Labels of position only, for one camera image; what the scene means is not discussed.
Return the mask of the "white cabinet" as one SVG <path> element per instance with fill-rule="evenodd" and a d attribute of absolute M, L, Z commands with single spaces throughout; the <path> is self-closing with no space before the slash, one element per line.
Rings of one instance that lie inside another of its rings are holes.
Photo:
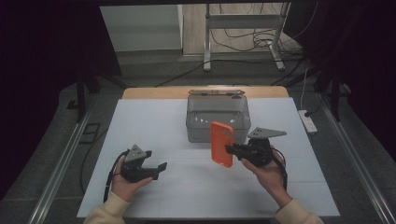
<path fill-rule="evenodd" d="M 182 49 L 181 5 L 100 7 L 115 51 Z"/>

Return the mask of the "white table mat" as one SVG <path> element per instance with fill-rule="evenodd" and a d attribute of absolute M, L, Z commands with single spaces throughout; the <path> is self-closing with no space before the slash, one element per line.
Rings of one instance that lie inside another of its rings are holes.
<path fill-rule="evenodd" d="M 271 143 L 286 158 L 288 193 L 308 211 L 339 211 L 290 98 L 248 100 L 254 127 L 280 130 Z M 85 217 L 104 200 L 108 173 L 122 151 L 138 145 L 152 155 L 147 167 L 166 163 L 158 180 L 140 189 L 125 215 L 146 219 L 243 219 L 271 217 L 278 206 L 240 161 L 230 168 L 211 159 L 210 146 L 192 143 L 184 99 L 120 100 L 78 211 Z"/>

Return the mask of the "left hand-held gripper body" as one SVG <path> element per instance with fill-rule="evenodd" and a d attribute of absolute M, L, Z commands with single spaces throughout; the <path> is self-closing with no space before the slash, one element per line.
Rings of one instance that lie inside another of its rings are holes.
<path fill-rule="evenodd" d="M 143 168 L 142 165 L 145 161 L 146 151 L 142 150 L 138 145 L 133 145 L 128 150 L 123 165 L 120 170 L 121 176 L 123 176 L 128 182 L 136 183 L 142 179 L 150 177 L 152 168 Z"/>

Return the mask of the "dark curtain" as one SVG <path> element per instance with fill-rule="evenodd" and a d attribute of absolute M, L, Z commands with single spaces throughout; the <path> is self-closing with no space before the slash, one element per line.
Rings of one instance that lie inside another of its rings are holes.
<path fill-rule="evenodd" d="M 0 0 L 0 200 L 49 127 L 64 88 L 118 75 L 99 6 L 71 0 Z"/>
<path fill-rule="evenodd" d="M 284 33 L 348 85 L 349 104 L 396 161 L 396 0 L 295 0 Z"/>

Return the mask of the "person's left hand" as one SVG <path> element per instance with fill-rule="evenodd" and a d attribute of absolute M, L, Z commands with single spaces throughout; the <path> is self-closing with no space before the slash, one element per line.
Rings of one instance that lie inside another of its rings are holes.
<path fill-rule="evenodd" d="M 122 156 L 118 160 L 116 170 L 112 175 L 111 191 L 118 197 L 123 199 L 125 202 L 129 203 L 136 194 L 136 192 L 149 184 L 153 180 L 153 178 L 148 177 L 136 183 L 128 182 L 123 176 L 120 175 L 120 170 L 123 165 L 124 159 L 125 157 Z"/>

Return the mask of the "white metal stand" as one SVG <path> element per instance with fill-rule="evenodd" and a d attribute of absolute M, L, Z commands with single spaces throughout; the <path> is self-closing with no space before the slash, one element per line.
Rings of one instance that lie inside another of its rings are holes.
<path fill-rule="evenodd" d="M 274 38 L 269 42 L 275 65 L 279 71 L 286 69 L 279 54 L 278 43 L 283 30 L 290 3 L 283 3 L 278 14 L 212 14 L 210 5 L 205 5 L 205 48 L 204 70 L 211 70 L 211 48 L 209 36 L 219 29 L 274 29 Z"/>

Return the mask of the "clear grey storage box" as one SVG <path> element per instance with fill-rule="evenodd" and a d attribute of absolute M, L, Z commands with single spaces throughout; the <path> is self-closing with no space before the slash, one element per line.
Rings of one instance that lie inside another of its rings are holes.
<path fill-rule="evenodd" d="M 189 91 L 186 117 L 188 140 L 209 143 L 213 121 L 233 127 L 234 141 L 244 143 L 251 127 L 245 93 L 242 90 Z"/>

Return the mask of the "aluminium floor rail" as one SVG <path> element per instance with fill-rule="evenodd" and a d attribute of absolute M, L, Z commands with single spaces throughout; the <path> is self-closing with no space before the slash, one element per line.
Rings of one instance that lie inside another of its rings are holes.
<path fill-rule="evenodd" d="M 366 194 L 368 195 L 368 198 L 370 199 L 371 204 L 377 212 L 382 224 L 396 224 L 396 215 L 391 211 L 390 206 L 379 186 L 375 183 L 368 169 L 361 160 L 357 149 L 352 144 L 342 123 L 337 121 L 335 116 L 332 114 L 329 101 L 319 94 L 317 94 L 317 97 L 322 102 L 321 108 L 334 128 L 335 134 L 341 142 L 342 148 L 345 151 L 351 166 L 357 174 L 357 177 L 366 191 Z"/>
<path fill-rule="evenodd" d="M 50 210 L 50 207 L 54 201 L 55 195 L 61 186 L 61 183 L 64 179 L 65 172 L 72 160 L 76 148 L 78 146 L 78 142 L 82 133 L 89 121 L 91 116 L 90 112 L 87 112 L 82 119 L 75 125 L 74 130 L 71 136 L 68 139 L 66 146 L 64 147 L 63 153 L 60 156 L 60 159 L 57 161 L 56 165 L 52 169 L 51 175 L 49 177 L 49 181 L 47 185 L 44 187 L 35 208 L 28 219 L 27 224 L 43 224 L 47 214 Z"/>

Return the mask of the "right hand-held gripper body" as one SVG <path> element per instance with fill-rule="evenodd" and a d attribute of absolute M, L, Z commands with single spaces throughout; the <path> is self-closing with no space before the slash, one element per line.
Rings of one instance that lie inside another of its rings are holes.
<path fill-rule="evenodd" d="M 284 131 L 264 129 L 260 127 L 255 128 L 247 135 L 247 145 L 249 145 L 251 149 L 244 150 L 245 157 L 243 159 L 250 161 L 256 167 L 263 167 L 271 161 L 279 164 L 279 160 L 273 153 L 269 139 L 271 137 L 278 137 L 286 134 L 287 133 Z"/>

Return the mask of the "black stand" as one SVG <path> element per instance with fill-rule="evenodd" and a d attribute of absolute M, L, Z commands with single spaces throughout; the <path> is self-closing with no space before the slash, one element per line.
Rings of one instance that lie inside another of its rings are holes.
<path fill-rule="evenodd" d="M 341 96 L 340 85 L 341 85 L 341 79 L 339 73 L 334 71 L 326 71 L 325 69 L 321 70 L 320 75 L 318 76 L 314 84 L 315 91 L 322 93 L 326 93 L 327 88 L 331 87 L 330 111 L 336 121 L 340 121 L 340 116 L 339 116 L 339 98 Z"/>
<path fill-rule="evenodd" d="M 100 84 L 95 76 L 84 75 L 81 70 L 77 72 L 77 99 L 70 100 L 67 109 L 78 111 L 77 123 L 80 123 L 86 113 L 85 88 L 90 93 L 98 93 L 101 90 Z"/>

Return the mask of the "person's right hand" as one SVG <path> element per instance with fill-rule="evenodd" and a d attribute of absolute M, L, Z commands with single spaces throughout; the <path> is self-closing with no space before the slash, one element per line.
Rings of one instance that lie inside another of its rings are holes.
<path fill-rule="evenodd" d="M 241 162 L 258 178 L 259 183 L 273 197 L 280 208 L 285 207 L 292 201 L 292 197 L 289 196 L 283 187 L 282 172 L 274 161 L 271 161 L 261 168 L 256 167 L 246 159 L 242 159 Z"/>

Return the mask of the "orange phone case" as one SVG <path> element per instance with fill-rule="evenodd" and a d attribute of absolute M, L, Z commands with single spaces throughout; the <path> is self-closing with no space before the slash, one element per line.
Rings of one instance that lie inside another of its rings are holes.
<path fill-rule="evenodd" d="M 233 144 L 233 128 L 230 125 L 214 121 L 210 126 L 212 161 L 230 168 L 233 165 L 233 155 L 226 147 Z"/>

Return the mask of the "white power strip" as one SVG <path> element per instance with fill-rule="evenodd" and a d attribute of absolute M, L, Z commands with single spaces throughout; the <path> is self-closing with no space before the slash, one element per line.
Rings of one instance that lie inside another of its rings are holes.
<path fill-rule="evenodd" d="M 306 115 L 307 111 L 306 110 L 299 110 L 298 114 L 300 116 L 300 119 L 305 127 L 305 130 L 308 133 L 316 133 L 318 131 L 316 125 L 314 124 L 313 120 Z"/>

